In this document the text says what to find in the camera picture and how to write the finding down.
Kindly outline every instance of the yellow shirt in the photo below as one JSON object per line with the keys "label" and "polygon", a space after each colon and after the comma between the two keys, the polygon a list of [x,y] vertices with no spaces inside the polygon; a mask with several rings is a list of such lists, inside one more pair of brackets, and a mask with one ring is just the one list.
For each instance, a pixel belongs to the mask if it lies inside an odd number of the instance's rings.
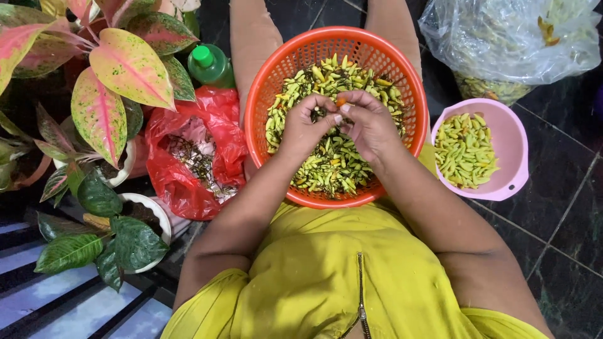
{"label": "yellow shirt", "polygon": [[[433,152],[426,144],[419,159],[435,172]],[[358,318],[360,272],[374,339],[546,339],[503,313],[460,308],[438,258],[390,204],[319,211],[283,203],[249,274],[217,275],[162,339],[337,339]]]}

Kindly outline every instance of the brown pants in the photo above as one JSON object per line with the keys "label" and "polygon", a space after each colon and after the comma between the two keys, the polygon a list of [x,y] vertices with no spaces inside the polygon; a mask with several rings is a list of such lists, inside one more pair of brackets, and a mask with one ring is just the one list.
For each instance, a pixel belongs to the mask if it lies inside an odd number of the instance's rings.
{"label": "brown pants", "polygon": [[[421,77],[418,38],[405,0],[368,0],[365,29],[398,47]],[[251,84],[264,62],[282,44],[283,37],[270,19],[264,0],[230,0],[230,47],[241,100],[241,127]],[[254,170],[253,161],[248,158],[248,178]]]}

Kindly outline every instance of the hand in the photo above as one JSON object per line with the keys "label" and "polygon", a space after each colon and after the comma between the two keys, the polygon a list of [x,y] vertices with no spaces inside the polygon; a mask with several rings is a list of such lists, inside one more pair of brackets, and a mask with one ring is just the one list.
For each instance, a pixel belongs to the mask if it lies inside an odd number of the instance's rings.
{"label": "hand", "polygon": [[347,103],[339,108],[342,116],[354,124],[346,124],[341,131],[354,140],[358,153],[369,163],[378,160],[392,148],[402,147],[400,135],[391,113],[377,98],[364,90],[341,92],[337,99]]}
{"label": "hand", "polygon": [[327,114],[323,119],[312,123],[310,113],[320,106],[329,112],[336,112],[337,106],[330,98],[312,94],[287,113],[285,130],[280,142],[279,153],[292,156],[300,163],[306,160],[316,148],[320,139],[342,120],[339,114]]}

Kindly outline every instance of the black tile floor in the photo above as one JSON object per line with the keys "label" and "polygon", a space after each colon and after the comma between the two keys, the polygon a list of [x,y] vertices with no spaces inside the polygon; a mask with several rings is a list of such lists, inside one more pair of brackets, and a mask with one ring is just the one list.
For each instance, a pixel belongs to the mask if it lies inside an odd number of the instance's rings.
{"label": "black tile floor", "polygon": [[[407,2],[416,21],[426,0]],[[367,0],[266,3],[285,41],[312,28],[362,27],[367,10]],[[603,13],[603,5],[596,10]],[[202,41],[227,54],[229,22],[228,1],[202,1]],[[421,56],[434,121],[461,98],[449,69],[427,48]],[[541,86],[513,106],[528,135],[530,179],[506,201],[469,201],[517,257],[558,339],[603,339],[603,122],[592,109],[601,81],[603,66]]]}

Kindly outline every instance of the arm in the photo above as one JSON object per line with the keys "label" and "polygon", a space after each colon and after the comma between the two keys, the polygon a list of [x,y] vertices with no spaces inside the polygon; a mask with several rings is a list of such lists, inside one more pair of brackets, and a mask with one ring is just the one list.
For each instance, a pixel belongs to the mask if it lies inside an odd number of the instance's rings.
{"label": "arm", "polygon": [[340,115],[329,115],[313,124],[310,112],[316,106],[336,110],[329,98],[320,95],[311,95],[291,109],[279,152],[229,200],[192,245],[182,265],[174,311],[218,273],[228,268],[249,270],[250,257],[285,198],[291,178],[322,136],[341,122]]}
{"label": "arm", "polygon": [[460,306],[511,315],[553,338],[522,271],[498,233],[400,142],[387,108],[364,91],[340,94],[360,154],[410,227],[439,258]]}

